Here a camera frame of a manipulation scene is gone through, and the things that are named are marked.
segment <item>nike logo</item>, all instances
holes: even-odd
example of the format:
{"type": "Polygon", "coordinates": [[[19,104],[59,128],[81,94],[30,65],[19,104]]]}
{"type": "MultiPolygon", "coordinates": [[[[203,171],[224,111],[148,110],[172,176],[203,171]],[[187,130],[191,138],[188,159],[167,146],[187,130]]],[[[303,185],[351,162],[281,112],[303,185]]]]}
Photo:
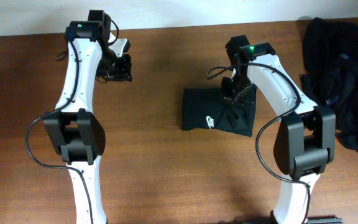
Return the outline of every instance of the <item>nike logo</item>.
{"type": "Polygon", "coordinates": [[[214,128],[214,119],[210,116],[207,116],[206,117],[206,123],[208,124],[208,127],[211,129],[211,128],[214,128]]]}

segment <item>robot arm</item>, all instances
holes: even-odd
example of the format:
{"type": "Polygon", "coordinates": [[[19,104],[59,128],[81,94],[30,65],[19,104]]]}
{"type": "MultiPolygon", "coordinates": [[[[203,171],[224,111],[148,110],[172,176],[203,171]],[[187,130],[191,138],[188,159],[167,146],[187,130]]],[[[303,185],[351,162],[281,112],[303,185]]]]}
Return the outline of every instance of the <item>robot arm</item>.
{"type": "MultiPolygon", "coordinates": [[[[269,43],[250,45],[246,36],[242,35],[233,37],[226,44],[226,51],[232,65],[249,62],[268,65],[282,72],[295,86],[301,101],[294,112],[281,119],[273,152],[282,177],[307,183],[311,192],[326,164],[334,157],[334,113],[329,108],[318,106],[302,93],[284,71],[269,43]],[[313,134],[305,137],[305,128],[312,130],[313,134]]],[[[296,93],[281,75],[271,69],[251,65],[234,70],[231,78],[223,78],[222,97],[234,102],[251,84],[261,90],[277,116],[296,105],[296,93]]],[[[278,224],[299,224],[305,217],[307,202],[304,185],[282,182],[271,219],[278,224]]]]}
{"type": "Polygon", "coordinates": [[[56,109],[67,104],[75,86],[77,57],[79,61],[77,89],[73,100],[59,113],[44,119],[53,147],[67,167],[82,171],[89,193],[88,204],[84,183],[77,172],[69,170],[73,182],[76,223],[106,224],[99,183],[99,165],[106,142],[104,129],[93,115],[92,99],[95,78],[106,81],[131,81],[131,57],[127,39],[116,39],[110,33],[110,17],[103,11],[90,11],[88,21],[73,21],[66,28],[68,66],[62,95],[56,109]]]}

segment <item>black cable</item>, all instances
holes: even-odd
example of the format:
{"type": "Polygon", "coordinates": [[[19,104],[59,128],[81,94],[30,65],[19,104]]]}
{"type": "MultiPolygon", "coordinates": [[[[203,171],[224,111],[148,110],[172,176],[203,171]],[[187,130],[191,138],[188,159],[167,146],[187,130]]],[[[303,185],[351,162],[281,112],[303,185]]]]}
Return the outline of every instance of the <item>black cable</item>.
{"type": "Polygon", "coordinates": [[[298,90],[296,89],[296,86],[293,84],[293,82],[286,76],[284,75],[281,71],[277,70],[276,68],[273,68],[271,66],[268,66],[268,65],[265,65],[265,64],[261,64],[261,63],[240,63],[240,64],[234,64],[234,65],[231,65],[229,67],[226,67],[224,69],[222,69],[220,72],[218,72],[217,74],[214,74],[212,76],[209,75],[209,73],[211,73],[212,70],[214,69],[217,69],[217,68],[222,68],[222,67],[215,67],[215,68],[212,68],[211,70],[209,70],[206,74],[206,78],[208,80],[222,74],[223,72],[227,71],[227,70],[233,70],[234,68],[241,68],[241,67],[244,67],[244,66],[258,66],[258,67],[264,67],[264,68],[267,68],[267,69],[270,69],[272,70],[273,72],[279,74],[281,77],[283,77],[285,79],[285,81],[291,86],[292,90],[295,92],[295,95],[296,95],[296,102],[295,102],[295,106],[288,110],[287,112],[284,112],[283,114],[275,117],[274,119],[272,119],[271,121],[269,121],[267,124],[265,124],[261,129],[260,131],[258,132],[258,135],[256,136],[256,140],[255,140],[255,150],[256,150],[256,155],[258,156],[258,159],[260,161],[260,163],[262,164],[262,166],[265,168],[265,170],[267,170],[267,172],[269,174],[271,174],[272,176],[274,176],[275,178],[281,180],[281,181],[284,181],[284,182],[288,182],[288,183],[291,183],[291,184],[302,184],[306,187],[306,191],[307,191],[307,194],[308,194],[308,201],[307,201],[307,204],[306,204],[306,213],[305,213],[305,217],[303,218],[303,221],[301,224],[304,224],[306,219],[308,218],[308,213],[309,213],[309,207],[310,207],[310,197],[311,197],[311,192],[310,192],[310,185],[307,184],[306,182],[303,182],[303,181],[294,181],[294,180],[290,180],[290,179],[286,179],[284,177],[281,177],[279,176],[278,174],[276,174],[275,172],[273,172],[265,163],[265,161],[263,160],[262,156],[260,155],[260,151],[259,151],[259,139],[262,135],[262,133],[270,126],[272,125],[274,122],[280,120],[282,117],[294,112],[300,105],[301,103],[301,96],[298,92],[298,90]]]}
{"type": "Polygon", "coordinates": [[[245,87],[245,88],[234,98],[234,100],[232,101],[232,104],[234,105],[234,102],[236,102],[236,99],[238,99],[239,96],[240,96],[243,92],[245,92],[246,90],[248,90],[249,88],[251,88],[251,87],[254,86],[254,85],[255,85],[255,84],[251,84],[251,85],[245,87]]]}
{"type": "Polygon", "coordinates": [[[101,81],[100,79],[98,79],[98,78],[94,78],[96,81],[98,81],[98,82],[100,82],[100,83],[107,83],[107,78],[104,78],[104,77],[102,77],[103,78],[103,80],[104,81],[101,81]]]}
{"type": "Polygon", "coordinates": [[[63,33],[64,37],[65,37],[65,40],[66,40],[66,50],[60,52],[59,54],[57,54],[55,56],[55,61],[61,61],[63,59],[65,59],[68,55],[68,39],[67,39],[67,36],[66,36],[66,33],[63,33]]]}
{"type": "Polygon", "coordinates": [[[114,24],[114,26],[116,27],[116,31],[117,31],[116,38],[112,42],[108,43],[109,46],[112,46],[118,40],[119,29],[118,29],[117,24],[111,19],[111,17],[110,17],[110,21],[114,24]]]}
{"type": "Polygon", "coordinates": [[[67,166],[54,166],[54,165],[48,165],[48,164],[44,164],[42,162],[40,162],[38,159],[36,159],[34,157],[34,155],[31,153],[31,150],[30,150],[30,146],[29,146],[29,134],[30,134],[30,130],[32,129],[32,127],[37,123],[39,122],[40,120],[42,119],[45,119],[47,118],[48,116],[50,116],[51,114],[54,114],[54,113],[57,113],[59,111],[61,111],[62,109],[66,108],[74,99],[74,96],[75,96],[75,93],[76,93],[76,90],[77,90],[77,86],[78,86],[78,78],[80,76],[80,61],[79,61],[79,58],[78,58],[78,54],[77,54],[77,51],[75,49],[75,46],[73,44],[72,41],[70,41],[70,45],[71,47],[73,47],[73,51],[74,51],[74,54],[75,54],[75,62],[76,62],[76,73],[75,73],[75,82],[74,82],[74,87],[73,87],[73,91],[71,93],[71,96],[70,98],[67,98],[67,102],[53,110],[52,112],[49,112],[49,113],[45,113],[44,115],[41,115],[39,116],[37,119],[35,119],[31,124],[30,126],[27,128],[27,131],[25,132],[25,148],[27,149],[27,152],[29,153],[31,159],[38,165],[42,166],[42,167],[46,167],[46,168],[50,168],[50,169],[66,169],[66,170],[73,170],[75,171],[80,177],[81,177],[81,180],[82,180],[82,184],[84,185],[84,189],[85,189],[85,194],[86,194],[86,197],[88,199],[88,205],[89,205],[89,215],[90,215],[90,218],[91,218],[91,224],[93,224],[93,216],[92,216],[92,206],[91,206],[91,198],[90,198],[90,194],[88,192],[88,188],[86,187],[86,183],[85,183],[85,179],[83,177],[83,173],[82,171],[76,169],[76,168],[72,168],[72,167],[67,167],[67,166]]]}

